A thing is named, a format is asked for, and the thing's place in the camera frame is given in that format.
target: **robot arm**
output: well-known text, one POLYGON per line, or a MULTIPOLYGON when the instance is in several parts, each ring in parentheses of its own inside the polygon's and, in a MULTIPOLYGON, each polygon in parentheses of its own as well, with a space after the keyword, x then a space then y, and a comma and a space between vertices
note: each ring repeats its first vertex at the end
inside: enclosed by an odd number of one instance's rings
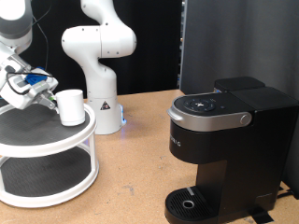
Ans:
POLYGON ((30 0, 0 0, 0 95, 18 109, 33 103, 54 109, 49 98, 57 80, 19 56, 31 44, 32 19, 30 0), (30 73, 44 77, 28 76, 30 73))
POLYGON ((98 59, 131 55, 136 47, 135 33, 120 20, 112 0, 81 0, 81 8, 101 25, 67 29, 62 37, 64 52, 83 69, 89 98, 113 97, 116 75, 98 59))
POLYGON ((64 52, 82 68, 87 85, 88 105, 97 122, 95 133, 118 131, 125 123, 117 100, 115 72, 98 62, 100 58, 130 55, 136 47, 136 36, 118 17, 112 0, 81 0, 83 12, 100 26, 78 26, 67 29, 62 38, 64 52))

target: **black curtain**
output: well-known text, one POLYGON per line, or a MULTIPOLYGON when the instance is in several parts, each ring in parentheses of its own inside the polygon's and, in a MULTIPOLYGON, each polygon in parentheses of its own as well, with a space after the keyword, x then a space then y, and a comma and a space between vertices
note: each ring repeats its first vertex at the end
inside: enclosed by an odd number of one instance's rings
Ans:
MULTIPOLYGON (((172 90, 177 87, 181 0, 114 0, 121 20, 137 37, 133 55, 100 62, 115 71, 118 94, 172 90)), ((50 45, 48 71, 59 81, 56 91, 81 89, 86 97, 85 76, 80 66, 63 51, 64 30, 98 25, 81 10, 80 0, 33 0, 32 8, 50 45)), ((32 66, 45 67, 46 42, 35 25, 31 47, 21 57, 32 66)))
MULTIPOLYGON (((226 77, 255 77, 299 99, 299 1, 186 0, 180 88, 213 91, 226 77)), ((299 194, 299 125, 284 181, 299 194)))

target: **table surface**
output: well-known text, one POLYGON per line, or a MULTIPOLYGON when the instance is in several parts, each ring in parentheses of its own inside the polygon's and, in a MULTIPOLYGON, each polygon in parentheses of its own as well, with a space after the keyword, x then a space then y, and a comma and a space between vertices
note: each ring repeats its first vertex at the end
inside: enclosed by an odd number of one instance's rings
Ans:
MULTIPOLYGON (((176 90, 119 96, 127 124, 117 133, 96 135, 100 171, 91 187, 71 201, 47 208, 0 203, 0 224, 167 224, 166 196, 175 189, 194 186, 197 171, 197 165, 178 160, 168 147, 166 109, 180 95, 176 90)), ((275 223, 295 224, 298 211, 299 202, 288 196, 278 199, 269 214, 275 223)), ((247 217, 234 223, 255 222, 247 217)))

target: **white mug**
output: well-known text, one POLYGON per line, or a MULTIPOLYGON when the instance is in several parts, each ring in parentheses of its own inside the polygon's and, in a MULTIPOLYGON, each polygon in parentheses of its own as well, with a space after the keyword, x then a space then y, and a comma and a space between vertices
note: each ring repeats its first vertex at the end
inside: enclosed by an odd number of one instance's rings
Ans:
POLYGON ((55 96, 60 120, 64 126, 75 126, 85 121, 83 92, 81 90, 59 91, 55 96))

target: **black coffee maker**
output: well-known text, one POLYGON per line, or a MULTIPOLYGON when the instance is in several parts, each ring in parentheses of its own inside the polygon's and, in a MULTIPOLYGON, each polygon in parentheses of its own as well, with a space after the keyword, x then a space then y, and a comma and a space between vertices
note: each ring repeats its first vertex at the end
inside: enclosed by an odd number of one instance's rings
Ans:
POLYGON ((226 223, 247 216, 265 223, 269 218, 299 106, 255 80, 242 85, 238 78, 218 80, 221 93, 181 96, 167 111, 171 153, 198 164, 195 186, 166 198, 171 224, 226 223))

